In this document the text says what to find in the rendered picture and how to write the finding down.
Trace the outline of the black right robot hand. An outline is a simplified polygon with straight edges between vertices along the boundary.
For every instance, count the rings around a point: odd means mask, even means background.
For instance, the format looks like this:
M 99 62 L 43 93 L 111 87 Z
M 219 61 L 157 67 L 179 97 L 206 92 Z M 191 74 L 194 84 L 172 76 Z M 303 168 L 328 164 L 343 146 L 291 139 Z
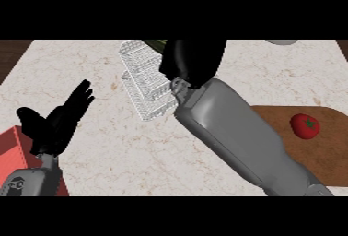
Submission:
M 192 89 L 200 89 L 216 76 L 228 41 L 169 40 L 163 53 L 160 72 L 169 80 L 183 79 Z

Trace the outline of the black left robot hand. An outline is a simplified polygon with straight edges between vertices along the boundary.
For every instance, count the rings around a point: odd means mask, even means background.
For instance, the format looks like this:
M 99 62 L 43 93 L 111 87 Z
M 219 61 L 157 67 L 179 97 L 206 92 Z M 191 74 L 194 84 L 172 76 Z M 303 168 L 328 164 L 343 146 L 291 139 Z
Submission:
M 23 123 L 23 133 L 33 139 L 30 153 L 37 156 L 60 156 L 65 151 L 76 133 L 80 119 L 95 100 L 92 82 L 85 79 L 74 89 L 67 102 L 58 106 L 48 117 L 29 107 L 21 107 L 17 114 Z

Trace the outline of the green squash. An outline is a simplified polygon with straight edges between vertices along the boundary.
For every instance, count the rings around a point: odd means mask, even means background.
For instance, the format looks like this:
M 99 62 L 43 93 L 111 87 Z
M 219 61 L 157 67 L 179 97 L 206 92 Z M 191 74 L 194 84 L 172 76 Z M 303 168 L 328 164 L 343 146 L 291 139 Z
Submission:
M 145 40 L 145 44 L 154 49 L 157 53 L 164 53 L 166 40 Z

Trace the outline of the brown wooden cutting board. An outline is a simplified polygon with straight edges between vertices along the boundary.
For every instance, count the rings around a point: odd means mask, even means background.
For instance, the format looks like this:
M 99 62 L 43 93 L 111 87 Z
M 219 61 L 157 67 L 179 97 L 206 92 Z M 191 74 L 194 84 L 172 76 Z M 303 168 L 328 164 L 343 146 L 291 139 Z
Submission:
M 301 162 L 326 186 L 348 187 L 348 116 L 315 106 L 253 106 L 284 138 L 290 156 Z M 315 138 L 296 136 L 291 118 L 310 115 L 322 126 Z

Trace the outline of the red placemat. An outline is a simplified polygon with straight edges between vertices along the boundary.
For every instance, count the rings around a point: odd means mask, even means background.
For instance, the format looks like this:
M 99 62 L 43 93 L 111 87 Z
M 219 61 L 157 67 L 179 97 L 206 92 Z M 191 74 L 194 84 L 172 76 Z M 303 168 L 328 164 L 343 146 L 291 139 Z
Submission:
M 43 162 L 30 153 L 33 140 L 23 133 L 23 127 L 15 125 L 0 134 L 0 189 L 9 175 L 18 169 L 39 168 Z M 60 191 L 55 196 L 68 196 L 68 189 L 61 174 Z

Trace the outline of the red tomato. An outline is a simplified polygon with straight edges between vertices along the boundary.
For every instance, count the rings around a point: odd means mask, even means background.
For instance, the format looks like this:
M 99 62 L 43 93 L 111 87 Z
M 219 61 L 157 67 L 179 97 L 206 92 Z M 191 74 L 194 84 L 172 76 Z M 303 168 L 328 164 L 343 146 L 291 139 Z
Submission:
M 312 139 L 322 130 L 319 120 L 307 114 L 298 113 L 290 120 L 293 132 L 301 139 Z

